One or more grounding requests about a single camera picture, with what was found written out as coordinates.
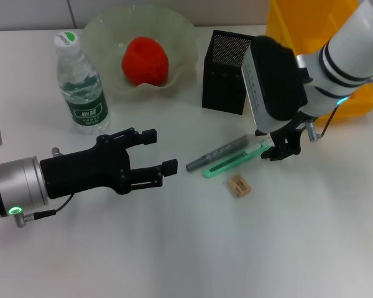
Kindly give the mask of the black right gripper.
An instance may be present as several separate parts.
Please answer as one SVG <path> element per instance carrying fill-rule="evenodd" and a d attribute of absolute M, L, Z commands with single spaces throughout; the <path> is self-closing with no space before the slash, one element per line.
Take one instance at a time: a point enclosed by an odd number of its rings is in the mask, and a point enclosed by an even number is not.
<path fill-rule="evenodd" d="M 308 115 L 303 112 L 298 112 L 291 121 L 282 128 L 271 132 L 270 135 L 261 132 L 260 130 L 256 130 L 254 132 L 256 137 L 271 136 L 275 146 L 282 146 L 284 143 L 288 143 L 284 147 L 272 146 L 263 152 L 260 157 L 263 160 L 281 161 L 289 156 L 299 155 L 301 152 L 300 139 L 302 132 L 305 129 L 306 120 L 308 120 Z"/>

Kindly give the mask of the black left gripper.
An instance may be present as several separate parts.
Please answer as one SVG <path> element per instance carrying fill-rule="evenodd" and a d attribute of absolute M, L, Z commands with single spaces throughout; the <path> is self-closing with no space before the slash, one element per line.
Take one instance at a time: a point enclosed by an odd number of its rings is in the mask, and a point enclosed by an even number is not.
<path fill-rule="evenodd" d="M 161 187 L 164 177 L 177 174 L 178 160 L 131 170 L 126 151 L 130 147 L 156 142 L 156 129 L 138 132 L 131 127 L 112 135 L 98 136 L 90 149 L 42 160 L 40 167 L 48 197 L 56 199 L 96 187 L 108 187 L 117 194 Z"/>

